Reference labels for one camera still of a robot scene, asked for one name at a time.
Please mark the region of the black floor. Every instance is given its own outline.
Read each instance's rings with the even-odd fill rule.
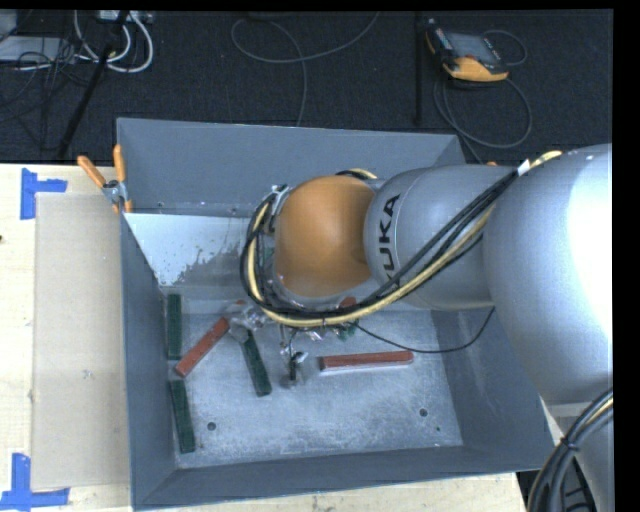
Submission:
[[[98,23],[94,13],[78,11],[78,24],[85,41],[99,53],[112,25]],[[19,14],[19,35],[63,37],[72,46],[71,54],[79,47],[73,11],[25,9]],[[74,161],[84,153],[98,163],[110,163],[115,120],[125,116],[454,131],[434,101],[434,87],[445,75],[426,52],[420,61],[422,122],[414,123],[413,11],[262,14],[156,11],[153,23],[146,25],[154,46],[151,65],[140,73],[104,73],[65,159]],[[459,128],[486,143],[471,142],[473,151],[465,146],[469,160],[519,163],[553,148],[611,142],[613,10],[422,14],[423,20],[434,18],[450,30],[493,31],[489,37],[506,63],[526,57],[509,68],[510,82],[480,90],[446,88]],[[129,27],[132,49],[114,63],[122,68],[140,66],[148,55],[143,34],[135,25]],[[304,63],[264,61],[297,59],[300,54],[326,55]],[[21,65],[29,65],[28,56]],[[15,68],[15,62],[0,67],[0,161],[56,161],[96,64],[77,60],[38,71]],[[437,100],[442,106],[443,97]]]

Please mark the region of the yellow cable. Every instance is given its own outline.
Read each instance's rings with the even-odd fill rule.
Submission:
[[[271,318],[272,320],[287,325],[289,327],[297,327],[297,328],[310,328],[310,327],[323,327],[326,325],[339,325],[345,322],[350,322],[353,320],[357,320],[363,316],[369,315],[371,313],[375,313],[380,309],[388,306],[389,304],[395,302],[398,299],[401,299],[405,295],[411,293],[414,289],[424,283],[427,279],[433,276],[436,272],[438,272],[442,267],[444,267],[456,254],[462,249],[462,247],[473,237],[475,236],[487,223],[489,219],[489,215],[493,211],[495,205],[492,205],[487,211],[478,219],[478,221],[473,225],[473,227],[467,231],[464,235],[460,237],[460,239],[447,250],[440,258],[438,258],[431,266],[422,270],[415,277],[407,281],[404,285],[397,288],[395,291],[380,299],[378,302],[367,306],[365,308],[359,309],[352,313],[347,313],[340,316],[330,317],[330,318],[313,318],[313,319],[302,319],[302,318],[290,318],[287,316],[280,315],[278,313],[274,313],[273,311],[269,311],[265,308],[262,308],[265,314]],[[262,217],[266,213],[266,209],[268,205],[258,213],[256,217],[256,222],[252,226],[252,230],[255,230],[256,227],[260,224]],[[254,297],[259,300],[264,300],[262,294],[258,290],[258,285],[256,282],[255,274],[253,272],[255,266],[255,246],[256,241],[252,240],[249,248],[248,248],[248,256],[247,256],[247,267],[248,267],[248,280],[249,287],[251,289],[251,293]]]
[[[562,151],[559,151],[557,149],[555,149],[553,151],[547,151],[544,155],[539,156],[538,158],[536,158],[529,168],[533,169],[534,167],[536,167],[536,166],[538,166],[540,164],[543,164],[543,163],[551,160],[552,158],[559,157],[560,155],[562,155]]]
[[[602,404],[598,408],[598,410],[593,414],[593,416],[591,416],[591,418],[589,418],[589,420],[587,420],[586,424],[590,425],[591,423],[593,423],[595,420],[597,420],[600,416],[602,416],[604,413],[606,413],[612,407],[613,407],[613,397],[609,398],[609,400],[607,400],[604,404]]]

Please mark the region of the black cable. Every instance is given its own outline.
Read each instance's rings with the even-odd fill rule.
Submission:
[[[381,300],[382,298],[384,298],[386,296],[385,292],[391,293],[390,291],[391,288],[396,284],[399,284],[400,279],[404,277],[407,273],[412,271],[415,265],[420,260],[422,260],[424,256],[433,247],[435,247],[435,245],[442,238],[444,238],[444,236],[446,236],[452,229],[454,229],[453,234],[451,234],[447,238],[447,240],[445,240],[443,247],[441,247],[440,250],[436,252],[436,255],[432,256],[429,259],[429,261],[424,265],[424,268],[433,264],[433,262],[436,261],[436,259],[439,258],[441,254],[444,253],[444,251],[448,248],[448,246],[453,242],[454,238],[457,237],[458,233],[461,232],[467,225],[469,225],[475,217],[477,217],[483,211],[485,211],[486,208],[493,201],[495,201],[495,199],[497,199],[497,197],[499,197],[500,194],[502,194],[504,190],[506,190],[506,188],[517,178],[517,176],[518,176],[517,171],[512,171],[511,173],[507,174],[506,176],[498,180],[494,185],[487,188],[484,192],[479,194],[473,201],[471,201],[471,203],[469,203],[453,219],[451,219],[451,221],[449,221],[443,228],[441,228],[441,230],[434,237],[432,237],[431,240],[429,240],[429,242],[427,242],[427,244],[425,244],[425,246],[423,246],[423,248],[420,251],[418,251],[414,255],[414,257],[411,258],[411,260],[407,262],[407,264],[405,264],[391,279],[389,279],[387,282],[382,284],[375,292],[370,294],[364,300],[360,301],[359,303],[353,306],[348,306],[348,307],[340,308],[337,310],[330,310],[330,311],[312,311],[312,310],[307,310],[305,308],[302,308],[300,306],[296,306],[295,308],[291,307],[290,305],[275,306],[273,303],[267,302],[265,299],[260,300],[257,297],[255,297],[248,286],[245,269],[246,269],[246,261],[248,257],[249,245],[256,237],[261,236],[260,235],[261,227],[254,229],[253,232],[251,232],[251,228],[249,229],[249,233],[247,235],[247,241],[245,243],[242,254],[240,256],[241,283],[243,285],[243,288],[247,292],[247,294],[252,298],[252,300],[254,300],[254,302],[256,302],[263,309],[266,309],[268,311],[271,311],[277,314],[291,314],[291,315],[297,315],[297,316],[309,318],[309,319],[318,319],[318,318],[329,318],[329,317],[340,316],[340,315],[344,315],[353,311],[358,311],[365,307],[371,306],[376,302],[378,302],[379,300]],[[253,226],[255,224],[257,213],[262,209],[262,207],[266,204],[266,202],[273,201],[273,200],[275,200],[275,194],[268,196],[261,203],[261,205],[258,208],[256,208],[249,226]],[[438,273],[442,272],[444,268],[446,268],[446,266],[441,268],[429,279],[433,279],[433,277],[435,277]],[[256,280],[258,284],[261,286],[262,273],[260,272],[260,269],[256,268],[252,270],[254,272],[254,275],[256,276]]]
[[[284,339],[284,325],[280,324],[280,328],[282,329],[281,336]],[[297,373],[296,356],[299,354],[299,352],[293,351],[293,339],[298,335],[298,332],[299,332],[299,329],[294,328],[291,332],[291,336],[289,336],[289,341],[283,347],[285,350],[288,350],[289,352],[289,361],[287,364],[287,369],[289,371],[290,381],[296,380],[296,373]]]
[[[27,83],[22,86],[22,88],[16,93],[16,95],[13,98],[11,98],[10,100],[4,100],[3,103],[0,104],[0,108],[4,108],[15,103],[27,91],[27,88],[35,78],[35,75],[36,75],[36,70],[34,70],[34,72],[29,77],[29,80],[27,80]]]
[[[564,495],[569,498],[570,496],[573,496],[574,494],[578,494],[579,492],[584,492],[584,489],[582,487],[578,487],[577,489],[574,489],[573,491],[566,491],[564,493]]]
[[[359,172],[354,172],[351,169],[346,169],[344,171],[338,171],[336,173],[336,176],[351,176],[352,178],[358,178],[359,180],[362,180],[362,181],[366,181],[366,180],[370,179],[369,177],[365,176],[364,174],[361,174]]]
[[[566,508],[563,512],[576,512],[577,510],[584,509],[587,512],[593,512],[594,509],[588,503],[576,503]]]
[[[89,100],[91,99],[91,96],[93,95],[93,91],[97,87],[98,82],[100,80],[100,76],[102,75],[102,73],[104,72],[104,69],[106,68],[107,60],[109,58],[111,50],[113,49],[116,41],[118,40],[118,35],[122,31],[122,28],[125,24],[127,16],[129,16],[128,9],[123,9],[119,11],[114,27],[112,27],[112,30],[109,31],[109,36],[107,37],[107,41],[104,45],[104,48],[102,49],[102,55],[100,56],[100,60],[98,61],[97,67],[93,75],[91,75],[91,80],[89,81],[89,85],[85,89],[85,92],[80,100],[80,103],[76,107],[76,110],[74,111],[73,116],[71,117],[71,120],[67,125],[67,129],[64,135],[62,136],[62,139],[60,140],[60,146],[57,154],[57,157],[59,160],[62,160],[67,153],[67,149],[69,148],[69,145],[71,144],[71,140],[73,139],[73,136],[76,132],[76,129],[80,124],[84,111],[89,103]]]
[[[67,43],[66,46],[64,46],[64,52],[67,52],[67,49],[69,51],[75,51],[74,46],[71,43]],[[20,70],[24,73],[26,72],[32,72],[33,75],[37,74],[37,72],[40,69],[44,69],[44,66],[40,67],[40,68],[36,68],[33,65],[28,65],[28,66],[22,66],[22,60],[30,55],[34,55],[39,57],[41,60],[45,60],[48,61],[47,65],[49,66],[53,66],[54,64],[58,64],[59,65],[59,72],[61,74],[63,74],[64,76],[66,76],[67,78],[69,78],[72,82],[76,83],[77,85],[82,85],[82,86],[86,86],[89,83],[89,80],[87,80],[86,78],[82,78],[79,77],[77,75],[75,75],[74,73],[71,73],[67,70],[67,68],[72,64],[73,59],[72,59],[72,55],[65,55],[64,53],[62,55],[60,55],[60,53],[58,54],[58,56],[56,57],[56,59],[51,59],[48,55],[41,53],[41,52],[35,52],[35,51],[28,51],[28,52],[24,52],[22,53],[18,59],[15,62],[15,69]],[[106,77],[108,75],[103,75],[103,77],[101,77],[101,80],[105,80]]]
[[[331,55],[333,53],[337,53],[339,51],[342,51],[342,50],[352,46],[357,41],[359,41],[362,37],[364,37],[369,32],[369,30],[371,30],[371,27],[373,27],[374,23],[376,22],[376,20],[378,19],[379,16],[380,16],[380,11],[375,13],[373,18],[369,22],[369,24],[364,28],[364,30],[362,30],[362,32],[360,32],[351,41],[349,41],[349,42],[347,42],[345,44],[342,44],[342,45],[340,45],[340,46],[338,46],[336,48],[332,48],[330,50],[324,51],[324,52],[315,53],[313,55],[303,55],[303,56],[295,58],[295,59],[269,59],[269,58],[261,57],[260,55],[256,55],[255,53],[251,53],[251,52],[245,50],[242,46],[240,46],[240,44],[238,43],[238,41],[236,39],[236,36],[235,36],[235,31],[236,31],[236,28],[238,27],[238,25],[240,25],[241,23],[246,23],[246,20],[244,20],[244,19],[239,19],[231,27],[231,41],[233,42],[235,47],[238,50],[240,50],[242,53],[244,53],[247,57],[251,57],[252,59],[258,60],[260,62],[266,62],[268,64],[294,64],[296,62],[302,62],[302,61],[307,62],[309,60],[318,59],[320,57],[326,57],[327,55]]]
[[[63,65],[60,68],[60,72],[67,77],[71,82],[77,84],[77,85],[81,85],[83,87],[87,87],[90,83],[90,78],[84,78],[81,76],[78,76],[75,73],[70,72],[67,68],[70,67],[71,64],[76,64],[79,61],[78,57],[77,57],[77,53],[80,51],[80,49],[82,48],[82,44],[84,42],[84,39],[79,39],[75,33],[75,30],[73,30],[73,28],[71,28],[69,30],[69,36],[67,37],[68,42],[67,42],[67,48],[69,48],[69,50],[72,52],[71,55],[69,55],[69,58],[66,58],[66,56],[63,56],[62,60],[63,60]],[[106,81],[109,79],[109,74],[102,74],[100,76],[100,83]]]
[[[357,329],[360,329],[365,334],[368,334],[369,336],[371,336],[371,337],[373,337],[373,338],[375,338],[377,340],[384,341],[385,343],[388,343],[389,345],[393,345],[394,347],[401,348],[403,350],[410,350],[411,352],[416,352],[418,354],[448,354],[450,352],[458,352],[460,350],[464,350],[465,348],[470,347],[476,341],[478,341],[478,339],[480,338],[480,336],[484,332],[485,328],[487,327],[487,324],[489,323],[489,320],[491,320],[491,317],[493,316],[493,313],[495,312],[495,309],[496,309],[495,307],[491,308],[491,310],[489,311],[489,314],[487,315],[487,318],[485,318],[484,322],[482,322],[482,325],[480,326],[480,329],[478,329],[478,332],[475,334],[475,336],[473,336],[473,338],[471,338],[470,341],[468,341],[464,345],[460,345],[459,347],[445,348],[445,349],[439,349],[439,350],[423,350],[423,349],[418,349],[418,348],[413,348],[413,347],[407,347],[405,345],[401,345],[400,343],[396,343],[395,341],[391,341],[391,340],[389,340],[387,338],[384,338],[383,336],[379,336],[378,334],[375,334],[375,333],[369,331],[368,329],[365,329],[364,327],[362,327],[360,325],[359,322],[351,322],[349,325],[352,325],[352,326],[356,327]]]
[[[453,111],[451,109],[451,105],[449,103],[449,97],[447,95],[447,84],[448,84],[447,78],[441,75],[439,80],[436,80],[436,82],[433,85],[433,101],[436,105],[436,108],[438,109],[438,112],[440,113],[442,118],[460,135],[460,137],[462,138],[467,148],[473,154],[474,158],[481,163],[482,163],[482,160],[480,159],[478,154],[475,152],[473,147],[470,145],[469,141],[475,142],[480,146],[484,146],[492,149],[511,149],[522,144],[529,137],[529,135],[531,134],[531,130],[533,129],[533,113],[531,111],[531,105],[529,104],[529,101],[527,100],[524,92],[515,84],[515,82],[513,82],[513,80],[510,80],[507,78],[504,81],[516,91],[516,93],[522,100],[522,103],[524,104],[526,114],[527,114],[527,127],[525,128],[524,133],[516,141],[504,143],[504,144],[493,143],[493,142],[480,139],[479,137],[471,135],[469,132],[463,130],[458,124],[458,122],[455,120]],[[438,101],[438,95],[442,97],[444,107]]]
[[[250,57],[254,60],[257,60],[259,62],[264,62],[267,64],[295,64],[295,63],[300,63],[302,66],[302,82],[303,82],[303,86],[302,86],[302,101],[300,103],[300,111],[298,114],[298,119],[296,121],[296,126],[300,126],[300,124],[302,123],[302,117],[304,114],[304,109],[306,107],[306,102],[307,102],[307,93],[308,93],[308,78],[307,78],[307,66],[306,66],[306,62],[313,60],[313,59],[318,59],[320,57],[326,57],[328,55],[331,55],[333,53],[339,52],[341,50],[344,50],[350,46],[352,46],[353,44],[355,44],[358,40],[360,40],[365,34],[367,34],[367,32],[369,32],[369,30],[371,30],[371,27],[373,27],[373,24],[376,22],[376,20],[378,19],[378,16],[380,16],[380,11],[378,11],[373,19],[369,22],[369,24],[364,28],[364,30],[362,30],[355,38],[353,38],[351,41],[340,45],[336,48],[332,48],[330,50],[324,51],[324,52],[320,52],[320,53],[316,53],[313,55],[303,55],[302,50],[300,49],[300,45],[298,44],[298,42],[296,41],[296,39],[293,37],[293,35],[291,35],[291,33],[289,33],[282,25],[276,23],[275,21],[272,21],[272,19],[270,19],[270,17],[265,17],[265,18],[257,18],[257,17],[252,17],[250,16],[250,19],[253,21],[259,21],[259,22],[265,22],[267,21],[270,25],[274,26],[275,28],[277,28],[278,30],[280,30],[285,36],[287,36],[287,38],[291,41],[291,43],[293,43],[293,46],[295,47],[296,51],[298,52],[298,57],[295,59],[269,59],[269,58],[265,58],[265,57],[261,57],[259,55],[256,55],[254,53],[251,53],[247,50],[245,50],[240,43],[238,43],[238,40],[236,38],[236,29],[238,28],[238,26],[242,23],[246,23],[245,19],[239,19],[237,20],[233,26],[231,27],[231,41],[233,42],[234,46],[244,55],[246,55],[247,57]]]
[[[520,45],[520,49],[522,50],[522,54],[523,54],[522,58],[516,62],[505,62],[504,63],[505,66],[511,66],[511,67],[519,66],[523,64],[529,57],[529,52],[527,51],[527,47],[525,46],[525,44],[519,38],[513,35],[511,32],[508,32],[506,30],[492,29],[492,30],[487,30],[482,35],[487,36],[490,34],[502,34],[502,35],[508,36]]]
[[[458,254],[456,254],[453,258],[451,258],[449,261],[447,261],[442,268],[440,269],[439,272],[442,272],[445,268],[453,265],[456,261],[458,261],[460,258],[464,257],[465,254],[467,254],[469,251],[471,251],[476,245],[478,245],[480,243],[480,240],[482,240],[483,238],[483,234],[480,233],[478,235],[478,237],[471,242],[467,247],[465,247],[462,251],[460,251]]]
[[[533,483],[527,507],[529,512],[559,510],[562,481],[573,460],[573,453],[580,449],[593,432],[613,419],[613,403],[600,410],[612,399],[613,388],[596,398],[555,447]]]
[[[23,88],[21,89],[21,91],[14,96],[14,98],[12,98],[9,101],[5,101],[2,105],[3,108],[5,108],[10,114],[11,116],[5,119],[0,120],[1,122],[5,122],[5,121],[9,121],[9,120],[17,120],[22,129],[24,130],[24,132],[27,134],[27,136],[31,139],[31,141],[38,147],[39,151],[55,151],[58,148],[58,145],[55,146],[47,146],[45,144],[46,141],[46,135],[48,132],[48,115],[49,115],[49,109],[50,109],[50,103],[51,100],[54,96],[54,94],[57,94],[57,92],[59,92],[59,90],[61,90],[65,84],[62,84],[61,87],[59,87],[58,89],[55,88],[55,81],[56,78],[58,76],[58,73],[61,72],[62,68],[66,65],[67,63],[67,58],[69,57],[68,55],[68,50],[69,50],[70,46],[64,45],[62,44],[62,41],[60,42],[59,46],[58,46],[58,52],[57,55],[54,59],[51,59],[49,56],[45,55],[42,52],[35,52],[35,51],[28,51],[28,52],[24,52],[22,53],[17,61],[16,61],[16,66],[20,69],[21,65],[22,65],[22,60],[27,58],[27,57],[32,57],[32,56],[38,56],[40,59],[46,61],[46,66],[47,66],[47,75],[44,78],[43,83],[41,84],[41,100],[37,103],[35,103],[34,105],[31,106],[31,108],[27,109],[26,111],[22,111],[20,113],[16,113],[14,112],[10,107],[9,104],[13,103],[15,100],[18,99],[19,96],[21,96],[24,92],[26,92],[27,86],[31,83],[31,81],[34,79],[34,77],[36,76],[36,74],[38,73],[39,70],[41,69],[45,69],[44,67],[38,67],[37,65],[34,67],[33,70],[29,70],[28,72],[31,73],[31,76],[29,77],[29,80],[27,81],[27,84],[25,84],[23,86]],[[0,99],[3,99],[3,95],[0,92]],[[31,111],[35,110],[36,108],[41,107],[41,127],[40,127],[40,136],[37,136],[33,133],[33,131],[29,128],[29,126],[25,123],[25,121],[22,119],[22,117],[28,113],[30,113]]]
[[[55,89],[55,90],[52,92],[51,97],[53,97],[53,96],[55,96],[56,94],[60,93],[60,91],[62,91],[62,90],[64,89],[64,87],[65,87],[65,84],[62,84],[62,85],[58,86],[58,88],[57,88],[57,89]],[[14,114],[12,114],[12,115],[11,115],[11,116],[9,116],[9,117],[6,117],[6,118],[4,118],[4,119],[0,119],[0,124],[1,124],[1,123],[4,123],[4,122],[7,122],[7,121],[12,121],[12,120],[14,120],[14,119],[16,119],[16,118],[19,118],[19,117],[21,117],[21,116],[27,115],[27,114],[29,114],[30,112],[33,112],[33,111],[34,111],[35,109],[37,109],[38,107],[41,107],[43,103],[44,103],[44,101],[39,101],[39,102],[37,102],[37,103],[33,103],[33,104],[31,104],[29,107],[27,107],[25,110],[21,111],[21,112],[20,112],[20,113],[18,113],[18,114],[15,114],[15,113],[14,113]]]
[[[575,458],[573,459],[573,467],[575,469],[578,482],[580,483],[581,490],[584,494],[584,502],[589,507],[589,510],[591,510],[592,512],[595,512],[596,503],[593,499],[593,494],[591,493],[591,489],[589,488],[589,483],[587,482],[587,479],[585,478],[584,473],[580,468],[580,464],[578,464],[578,461]]]

